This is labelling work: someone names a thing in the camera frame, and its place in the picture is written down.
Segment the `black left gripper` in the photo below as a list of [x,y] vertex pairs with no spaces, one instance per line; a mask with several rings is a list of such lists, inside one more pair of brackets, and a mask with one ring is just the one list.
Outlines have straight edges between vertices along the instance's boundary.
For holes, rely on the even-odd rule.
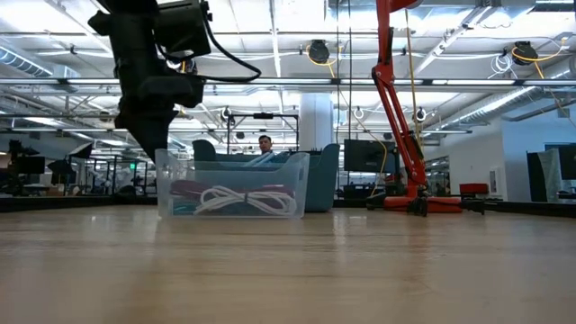
[[153,13],[97,12],[88,24],[112,45],[113,74],[119,79],[121,100],[116,129],[126,129],[153,161],[167,149],[174,106],[195,107],[203,99],[204,81],[168,67],[159,57]]

